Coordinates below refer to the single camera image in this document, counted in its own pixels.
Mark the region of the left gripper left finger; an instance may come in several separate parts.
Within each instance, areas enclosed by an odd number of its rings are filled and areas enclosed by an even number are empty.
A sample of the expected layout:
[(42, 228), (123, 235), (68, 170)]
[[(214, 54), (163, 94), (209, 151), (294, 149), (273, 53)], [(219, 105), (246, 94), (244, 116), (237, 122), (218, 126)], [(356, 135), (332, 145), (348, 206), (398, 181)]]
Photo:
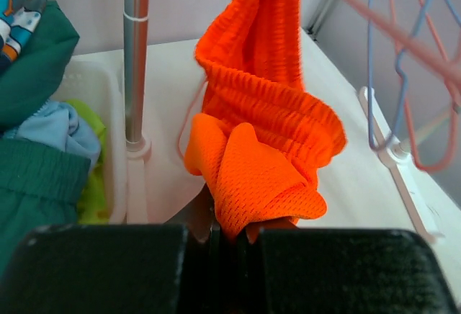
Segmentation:
[(1, 278), (3, 313), (218, 313), (220, 233), (200, 192), (161, 225), (44, 225)]

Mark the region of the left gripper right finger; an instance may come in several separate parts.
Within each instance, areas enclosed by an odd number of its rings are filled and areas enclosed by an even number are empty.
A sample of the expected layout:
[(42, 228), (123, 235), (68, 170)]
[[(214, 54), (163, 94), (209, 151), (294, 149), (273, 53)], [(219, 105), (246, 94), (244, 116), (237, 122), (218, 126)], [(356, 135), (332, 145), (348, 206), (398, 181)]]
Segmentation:
[(262, 228), (237, 240), (248, 313), (456, 313), (429, 244), (401, 229)]

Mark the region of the lime green shorts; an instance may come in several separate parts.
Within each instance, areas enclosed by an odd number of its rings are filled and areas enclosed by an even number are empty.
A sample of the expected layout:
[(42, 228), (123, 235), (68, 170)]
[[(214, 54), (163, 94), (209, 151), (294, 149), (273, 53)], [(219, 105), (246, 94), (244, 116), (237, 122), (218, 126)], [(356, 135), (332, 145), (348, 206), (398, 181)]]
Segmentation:
[(104, 189), (104, 162), (107, 153), (107, 128), (87, 104), (77, 99), (66, 101), (74, 107), (90, 126), (101, 145), (101, 152), (95, 167), (91, 170), (86, 186), (77, 202), (78, 223), (81, 224), (106, 224), (109, 222), (109, 206)]

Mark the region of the teal green shorts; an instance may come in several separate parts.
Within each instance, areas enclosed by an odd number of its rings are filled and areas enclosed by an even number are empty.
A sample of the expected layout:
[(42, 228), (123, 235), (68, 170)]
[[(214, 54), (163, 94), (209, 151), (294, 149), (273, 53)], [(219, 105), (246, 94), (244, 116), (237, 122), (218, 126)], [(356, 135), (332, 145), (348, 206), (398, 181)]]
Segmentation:
[(77, 221), (76, 205), (101, 150), (76, 110), (52, 100), (79, 35), (55, 1), (20, 12), (35, 30), (1, 66), (1, 265), (42, 225)]

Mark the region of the orange shorts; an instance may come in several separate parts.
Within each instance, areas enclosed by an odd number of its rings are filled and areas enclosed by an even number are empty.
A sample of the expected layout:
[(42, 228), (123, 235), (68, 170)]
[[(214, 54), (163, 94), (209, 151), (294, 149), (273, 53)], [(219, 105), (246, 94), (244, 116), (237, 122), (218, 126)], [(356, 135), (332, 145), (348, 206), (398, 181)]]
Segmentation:
[(317, 172), (346, 145), (341, 120), (307, 93), (300, 0), (232, 0), (200, 38), (206, 75), (184, 154), (206, 182), (225, 236), (250, 223), (326, 214)]

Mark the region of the light blue shorts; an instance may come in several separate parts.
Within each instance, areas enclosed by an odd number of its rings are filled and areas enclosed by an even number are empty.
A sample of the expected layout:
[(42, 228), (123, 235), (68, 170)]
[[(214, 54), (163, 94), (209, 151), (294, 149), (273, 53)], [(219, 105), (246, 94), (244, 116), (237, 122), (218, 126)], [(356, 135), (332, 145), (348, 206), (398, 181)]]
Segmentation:
[(89, 124), (67, 102), (47, 100), (20, 125), (1, 133), (3, 139), (28, 140), (82, 156), (91, 161), (91, 171), (101, 145)]

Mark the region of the patterned navy white shorts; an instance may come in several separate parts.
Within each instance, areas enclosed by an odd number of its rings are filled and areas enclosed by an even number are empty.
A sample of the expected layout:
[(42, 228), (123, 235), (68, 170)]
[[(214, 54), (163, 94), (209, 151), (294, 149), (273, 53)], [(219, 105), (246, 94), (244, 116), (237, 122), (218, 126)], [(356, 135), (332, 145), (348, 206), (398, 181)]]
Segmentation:
[(24, 50), (46, 3), (47, 0), (1, 0), (1, 71)]

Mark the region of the pink hanger for orange shorts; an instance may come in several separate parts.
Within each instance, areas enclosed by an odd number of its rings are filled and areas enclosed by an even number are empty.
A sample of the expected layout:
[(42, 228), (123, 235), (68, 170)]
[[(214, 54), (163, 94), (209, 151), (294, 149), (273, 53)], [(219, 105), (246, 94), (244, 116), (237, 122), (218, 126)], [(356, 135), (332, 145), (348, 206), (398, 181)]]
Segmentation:
[[(403, 46), (398, 51), (395, 62), (395, 70), (402, 79), (402, 89), (399, 96), (400, 101), (398, 103), (398, 110), (404, 109), (406, 111), (406, 123), (409, 133), (408, 142), (410, 143), (414, 163), (418, 169), (426, 172), (434, 172), (444, 169), (451, 163), (453, 157), (455, 156), (455, 146), (457, 144), (457, 108), (460, 106), (460, 68), (458, 67), (457, 61), (454, 60), (449, 62), (448, 60), (433, 54), (424, 44), (416, 40), (416, 33), (419, 29), (418, 23), (415, 24), (412, 33), (407, 34), (396, 26), (394, 21), (386, 19), (381, 14), (374, 12), (360, 0), (343, 1), (345, 1), (368, 22), (373, 23), (376, 28), (385, 33), (386, 36), (392, 38), (398, 45)], [(424, 132), (428, 132), (431, 128), (436, 128), (436, 124), (431, 122), (431, 124), (426, 125), (419, 131), (415, 131), (413, 128), (411, 108), (409, 103), (406, 101), (406, 84), (408, 78), (404, 75), (400, 68), (401, 57), (406, 51), (409, 51), (417, 61), (425, 65), (430, 71), (433, 71), (436, 75), (443, 78), (444, 85), (452, 100), (452, 105), (448, 109), (450, 130), (447, 149), (442, 160), (433, 165), (426, 166), (420, 162), (416, 139), (420, 138)]]

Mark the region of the silver clothes rack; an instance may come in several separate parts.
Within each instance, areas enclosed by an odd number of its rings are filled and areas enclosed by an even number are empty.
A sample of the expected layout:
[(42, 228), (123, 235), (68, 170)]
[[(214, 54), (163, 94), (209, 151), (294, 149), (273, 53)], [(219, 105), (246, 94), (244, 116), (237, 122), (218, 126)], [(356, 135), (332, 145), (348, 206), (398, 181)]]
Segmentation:
[[(147, 172), (153, 168), (151, 141), (145, 138), (143, 126), (150, 127), (151, 119), (144, 111), (149, 0), (124, 0), (124, 48), (123, 75), (125, 98), (125, 137), (128, 158), (127, 222), (148, 223)], [(359, 91), (359, 102), (370, 122), (372, 137), (384, 145), (377, 151), (382, 164), (395, 180), (397, 189), (417, 233), (430, 243), (444, 237), (429, 211), (421, 191), (410, 173), (410, 139), (398, 140), (394, 130), (388, 127), (381, 110), (371, 111), (375, 96), (373, 88)]]

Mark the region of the white plastic basket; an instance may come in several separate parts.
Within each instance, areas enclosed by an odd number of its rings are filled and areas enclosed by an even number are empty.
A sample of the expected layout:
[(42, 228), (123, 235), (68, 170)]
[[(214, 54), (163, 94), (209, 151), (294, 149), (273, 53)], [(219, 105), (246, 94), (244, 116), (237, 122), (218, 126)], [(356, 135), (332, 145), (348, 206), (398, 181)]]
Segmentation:
[(102, 147), (77, 210), (80, 223), (122, 224), (127, 212), (127, 159), (123, 96), (106, 65), (71, 60), (52, 99), (72, 105)]

